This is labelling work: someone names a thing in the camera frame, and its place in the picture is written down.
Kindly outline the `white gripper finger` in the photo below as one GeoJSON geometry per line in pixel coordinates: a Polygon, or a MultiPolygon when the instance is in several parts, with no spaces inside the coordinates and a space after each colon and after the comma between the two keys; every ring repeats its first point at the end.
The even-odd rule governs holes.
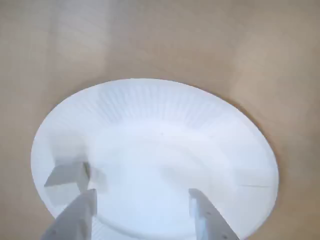
{"type": "Polygon", "coordinates": [[[190,188],[188,193],[189,214],[194,219],[197,240],[239,240],[239,237],[203,192],[190,188]]]}
{"type": "Polygon", "coordinates": [[[42,235],[42,240],[90,240],[93,218],[97,214],[97,190],[77,196],[42,235]]]}

